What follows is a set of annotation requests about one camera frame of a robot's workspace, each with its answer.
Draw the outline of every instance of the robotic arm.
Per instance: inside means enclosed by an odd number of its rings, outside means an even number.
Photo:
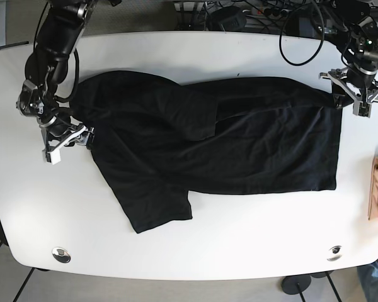
[[[344,69],[332,69],[320,76],[332,81],[332,93],[338,108],[353,103],[353,113],[370,117],[372,103],[378,102],[378,27],[370,17],[368,3],[355,0],[334,0],[323,4],[325,13],[336,28],[335,36],[327,37],[346,59]],[[356,94],[347,83],[360,93]]]
[[[75,143],[87,145],[94,129],[71,123],[71,112],[61,103],[75,95],[79,77],[76,45],[83,34],[97,0],[51,0],[46,20],[37,35],[36,46],[25,65],[25,82],[17,101],[24,116],[35,117],[45,142],[47,162],[60,161],[60,148]],[[57,86],[64,81],[70,54],[76,59],[73,90],[68,98],[56,96]]]
[[[378,27],[370,17],[366,0],[321,0],[320,8],[336,28],[325,39],[336,45],[347,61],[344,69],[332,69],[320,76],[332,81],[332,93],[337,108],[353,103],[353,112],[370,116],[371,105],[378,102]],[[49,13],[37,35],[36,46],[25,65],[25,82],[17,101],[24,116],[37,119],[45,142],[47,162],[60,161],[60,148],[75,143],[88,146],[94,129],[73,125],[67,107],[75,95],[79,77],[76,44],[83,34],[97,0],[50,0]],[[74,87],[68,98],[56,96],[57,86],[64,81],[71,54],[76,59]],[[347,84],[352,84],[356,94]]]

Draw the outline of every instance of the black cloth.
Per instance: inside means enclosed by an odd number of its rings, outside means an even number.
[[[74,117],[137,233],[192,218],[188,191],[334,190],[341,110],[331,94],[280,77],[180,86],[107,72],[79,84]]]

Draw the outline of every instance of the jeans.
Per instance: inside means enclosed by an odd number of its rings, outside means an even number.
[[[378,302],[378,263],[358,266],[357,274],[367,302]]]

